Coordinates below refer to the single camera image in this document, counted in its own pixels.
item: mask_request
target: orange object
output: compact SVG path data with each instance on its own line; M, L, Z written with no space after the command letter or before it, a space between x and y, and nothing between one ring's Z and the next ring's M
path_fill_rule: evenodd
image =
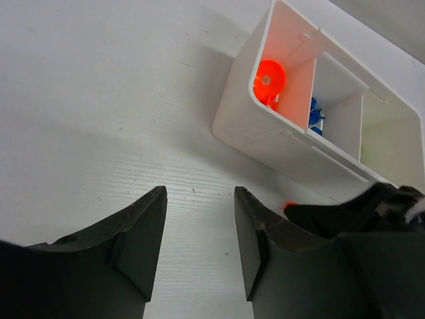
M287 201L285 205L282 206L282 208L285 210L285 208L290 205L298 205L298 203L296 203L295 201Z
M273 60L263 60L258 66L254 80L254 94L264 105L277 108L275 97L282 91L286 83L284 68Z

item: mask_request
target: white cable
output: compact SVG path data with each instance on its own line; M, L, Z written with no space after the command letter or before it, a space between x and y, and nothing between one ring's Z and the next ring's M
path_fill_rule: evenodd
M425 197L419 199L405 214L404 218L409 224L413 218L425 212Z

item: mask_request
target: box slot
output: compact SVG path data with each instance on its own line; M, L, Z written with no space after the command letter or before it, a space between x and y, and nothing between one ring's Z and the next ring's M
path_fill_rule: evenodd
M365 85L327 53L316 62L313 97L323 109L323 137L356 160L361 158Z
M287 74L287 84L279 95L276 110L277 113L303 129L308 127L315 64L315 59L312 59Z
M421 125L402 103L365 94L361 163L396 185L423 188L425 174Z

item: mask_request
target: box compartment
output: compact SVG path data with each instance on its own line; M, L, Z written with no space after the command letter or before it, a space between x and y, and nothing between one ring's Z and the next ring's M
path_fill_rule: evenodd
M277 111L252 85L261 60L286 70ZM323 135L308 128L311 97ZM273 1L234 60L215 136L318 193L346 200L370 182L425 191L418 114L370 70L283 1Z

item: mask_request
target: black plastic claw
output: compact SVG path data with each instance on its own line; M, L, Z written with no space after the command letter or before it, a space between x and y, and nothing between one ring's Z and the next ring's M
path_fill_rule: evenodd
M383 199L391 187L376 186L344 209L358 213L369 203L377 213L376 190ZM326 208L341 212L321 207L322 215ZM425 318L422 233L407 228L325 239L267 209L244 187L235 189L235 217L255 319Z
M159 186L51 245L0 241L0 318L142 318L166 210Z

